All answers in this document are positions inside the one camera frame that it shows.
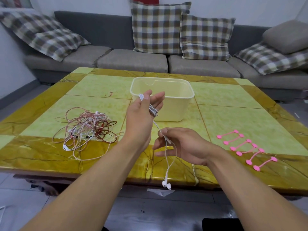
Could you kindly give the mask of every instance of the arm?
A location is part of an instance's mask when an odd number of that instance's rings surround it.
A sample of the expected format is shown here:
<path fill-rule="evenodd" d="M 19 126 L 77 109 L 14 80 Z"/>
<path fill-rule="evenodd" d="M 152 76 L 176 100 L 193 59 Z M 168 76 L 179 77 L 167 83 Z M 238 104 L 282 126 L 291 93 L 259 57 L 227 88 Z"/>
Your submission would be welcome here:
<path fill-rule="evenodd" d="M 175 143 L 179 157 L 210 168 L 246 231 L 307 230 L 305 213 L 252 175 L 223 148 L 191 129 L 164 128 L 162 132 Z M 165 145 L 163 136 L 158 135 L 154 150 Z M 156 155 L 164 156 L 164 151 Z"/>
<path fill-rule="evenodd" d="M 164 93 L 144 93 L 127 110 L 126 132 L 110 152 L 82 174 L 21 231 L 101 231 L 113 202 L 140 153 L 151 140 L 150 103 L 160 110 Z"/>

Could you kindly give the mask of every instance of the hand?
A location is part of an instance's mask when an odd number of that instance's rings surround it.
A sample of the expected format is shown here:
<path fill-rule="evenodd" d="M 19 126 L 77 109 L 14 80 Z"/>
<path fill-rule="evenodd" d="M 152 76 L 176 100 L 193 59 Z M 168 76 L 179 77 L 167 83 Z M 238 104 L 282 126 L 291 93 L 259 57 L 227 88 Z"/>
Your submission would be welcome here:
<path fill-rule="evenodd" d="M 175 144 L 177 156 L 191 164 L 206 166 L 210 155 L 220 150 L 220 147 L 206 141 L 192 129 L 181 127 L 163 128 L 161 132 Z M 165 138 L 161 132 L 158 132 L 159 137 L 155 140 L 153 150 L 166 145 Z M 175 147 L 173 146 L 173 149 L 166 150 L 166 154 L 175 155 Z M 165 156 L 165 151 L 156 152 L 155 155 Z"/>
<path fill-rule="evenodd" d="M 149 111 L 150 104 L 158 111 L 163 107 L 165 92 L 150 97 L 152 90 L 146 91 L 143 101 L 138 97 L 127 109 L 126 130 L 123 140 L 137 148 L 140 153 L 149 145 L 154 116 Z"/>

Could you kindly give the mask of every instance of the forearm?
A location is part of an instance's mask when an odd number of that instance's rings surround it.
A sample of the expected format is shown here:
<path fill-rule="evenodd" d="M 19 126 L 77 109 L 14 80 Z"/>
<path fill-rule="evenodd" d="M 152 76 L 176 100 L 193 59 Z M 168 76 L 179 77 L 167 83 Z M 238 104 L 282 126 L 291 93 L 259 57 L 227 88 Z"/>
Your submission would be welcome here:
<path fill-rule="evenodd" d="M 100 231 L 138 156 L 121 141 L 21 230 Z"/>
<path fill-rule="evenodd" d="M 208 166 L 246 231 L 307 230 L 306 214 L 253 176 L 222 148 Z"/>

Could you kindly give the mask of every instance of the silicone cable organizer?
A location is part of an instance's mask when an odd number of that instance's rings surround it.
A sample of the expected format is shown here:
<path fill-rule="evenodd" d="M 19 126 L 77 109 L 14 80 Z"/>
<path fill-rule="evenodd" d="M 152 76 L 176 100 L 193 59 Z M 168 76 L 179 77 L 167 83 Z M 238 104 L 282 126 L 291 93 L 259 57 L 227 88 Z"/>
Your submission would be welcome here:
<path fill-rule="evenodd" d="M 229 141 L 224 141 L 223 143 L 225 145 L 229 145 L 230 143 L 234 142 L 235 140 L 238 140 L 240 138 L 244 138 L 245 137 L 243 134 L 240 134 L 240 132 L 238 130 L 234 130 L 232 132 L 229 132 L 229 133 L 223 134 L 223 135 L 217 135 L 216 137 L 218 139 L 222 139 L 224 136 L 227 136 L 227 135 L 230 135 L 230 134 L 236 134 L 237 137 L 232 139 L 232 140 L 229 140 Z M 252 146 L 252 148 L 249 151 L 244 151 L 244 152 L 237 151 L 238 148 L 240 148 L 241 146 L 243 146 L 245 144 L 250 144 Z M 236 155 L 238 155 L 238 156 L 242 156 L 243 154 L 252 152 L 253 153 L 252 157 L 250 159 L 246 160 L 246 164 L 248 164 L 248 165 L 253 165 L 252 160 L 253 160 L 253 158 L 256 155 L 258 155 L 260 153 L 261 154 L 265 153 L 265 150 L 263 148 L 258 148 L 258 145 L 256 145 L 255 143 L 252 143 L 252 140 L 250 140 L 250 139 L 246 139 L 243 143 L 239 144 L 236 147 L 230 147 L 230 149 L 231 149 L 231 151 L 236 151 Z M 262 166 L 264 166 L 265 164 L 267 164 L 268 162 L 270 162 L 270 161 L 277 162 L 278 159 L 276 157 L 272 156 L 269 160 L 263 162 L 259 166 L 258 165 L 253 165 L 253 169 L 256 170 L 256 171 L 260 171 L 260 168 Z"/>

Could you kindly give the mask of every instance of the coffee table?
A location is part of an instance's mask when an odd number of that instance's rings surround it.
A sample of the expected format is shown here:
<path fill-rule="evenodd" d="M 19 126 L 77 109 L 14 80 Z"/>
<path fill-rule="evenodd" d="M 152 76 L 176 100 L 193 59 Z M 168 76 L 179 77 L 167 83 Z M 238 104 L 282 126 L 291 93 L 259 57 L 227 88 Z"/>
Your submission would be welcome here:
<path fill-rule="evenodd" d="M 49 194 L 54 193 L 52 182 L 71 183 L 96 160 L 70 159 L 71 152 L 64 151 L 61 143 L 52 142 L 56 131 L 65 126 L 55 118 L 64 117 L 70 108 L 82 107 L 108 112 L 118 122 L 114 131 L 125 131 L 125 113 L 132 101 L 129 88 L 133 78 L 139 76 L 185 79 L 195 91 L 185 118 L 180 122 L 157 122 L 160 128 L 192 128 L 228 150 L 252 174 L 278 192 L 308 195 L 308 129 L 248 80 L 236 78 L 80 67 L 0 122 L 0 171 L 16 173 L 16 177 L 43 185 Z M 235 135 L 221 140 L 216 137 L 234 129 L 264 148 L 266 153 L 258 154 L 253 164 L 260 165 L 271 156 L 278 162 L 269 162 L 261 171 L 255 171 L 245 163 L 253 153 L 237 156 L 230 151 L 230 146 L 237 146 L 243 139 L 226 146 L 223 140 L 234 139 Z M 151 150 L 157 131 L 153 126 L 150 145 L 138 158 L 127 183 L 161 186 L 167 163 L 164 157 L 155 157 Z M 107 143 L 90 141 L 80 157 L 100 156 L 107 147 Z M 239 150 L 250 148 L 247 144 Z M 219 188 L 208 167 L 179 158 L 175 159 L 168 176 L 173 188 Z"/>

